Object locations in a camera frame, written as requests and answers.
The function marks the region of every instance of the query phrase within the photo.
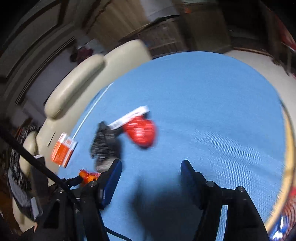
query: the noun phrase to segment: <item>screw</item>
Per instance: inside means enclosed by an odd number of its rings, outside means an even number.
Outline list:
[[[240,191],[240,192],[244,192],[245,191],[245,188],[243,186],[239,186],[237,187],[237,189]]]
[[[213,187],[213,186],[215,186],[215,183],[213,181],[207,181],[206,185],[208,187]]]
[[[89,182],[89,186],[90,187],[94,187],[96,185],[96,181],[91,181],[91,182]]]

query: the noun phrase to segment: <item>white cable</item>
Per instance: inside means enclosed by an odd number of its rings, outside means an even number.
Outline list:
[[[109,84],[108,87],[104,90],[104,92],[101,94],[101,96],[97,99],[97,101],[93,104],[93,106],[91,107],[91,109],[88,111],[88,113],[86,114],[86,116],[84,117],[83,121],[80,123],[77,131],[75,132],[75,134],[73,135],[72,139],[74,139],[78,133],[78,131],[80,130],[81,126],[83,125],[83,123],[85,122],[85,120],[87,119],[87,117],[89,116],[89,114],[91,113],[91,111],[93,110],[93,108],[95,107],[95,105],[100,101],[100,99],[102,98],[102,96],[106,93],[106,91],[110,88],[110,86],[113,83]]]

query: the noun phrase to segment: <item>red object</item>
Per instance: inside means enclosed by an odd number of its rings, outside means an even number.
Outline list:
[[[292,197],[292,196],[296,196],[296,188],[293,187],[292,190],[290,191],[289,193],[289,196]]]
[[[293,51],[296,51],[296,43],[295,40],[293,39],[292,35],[290,32],[287,30],[286,26],[283,24],[283,22],[278,18],[278,27],[279,27],[279,32],[281,35],[281,41],[288,45]]]
[[[78,49],[78,54],[77,54],[77,63],[80,64],[82,61],[86,60],[88,57],[92,56],[93,54],[92,49],[87,49],[86,47],[81,47]]]
[[[141,147],[150,147],[155,139],[156,127],[153,121],[136,116],[123,126],[124,132],[134,143]]]

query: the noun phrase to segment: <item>black cable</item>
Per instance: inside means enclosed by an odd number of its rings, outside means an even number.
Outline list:
[[[45,176],[59,185],[68,194],[70,200],[75,203],[80,210],[80,204],[68,186],[44,164],[37,161],[35,157],[33,157],[7,130],[4,129],[2,125],[0,125],[0,137],[2,137],[4,141],[11,145],[11,147],[15,149],[23,158],[25,158],[28,163],[30,163],[37,170],[42,172]]]
[[[118,237],[120,239],[123,239],[123,240],[126,240],[126,241],[132,241],[131,239],[129,239],[128,237],[122,235],[122,234],[119,234],[119,233],[116,233],[115,231],[105,227],[107,233],[110,233],[111,235],[115,236],[115,237]]]

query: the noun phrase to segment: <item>orange object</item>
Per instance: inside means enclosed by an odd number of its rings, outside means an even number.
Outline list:
[[[66,133],[62,133],[52,151],[52,161],[59,166],[66,167],[77,144]]]
[[[184,13],[191,13],[191,9],[184,7]]]
[[[96,181],[99,178],[100,173],[98,172],[89,173],[88,171],[82,169],[80,170],[79,176],[81,176],[83,178],[83,182],[87,184],[91,181]]]
[[[134,143],[141,147],[150,147],[155,139],[156,126],[143,116],[136,116],[123,125],[123,130]]]

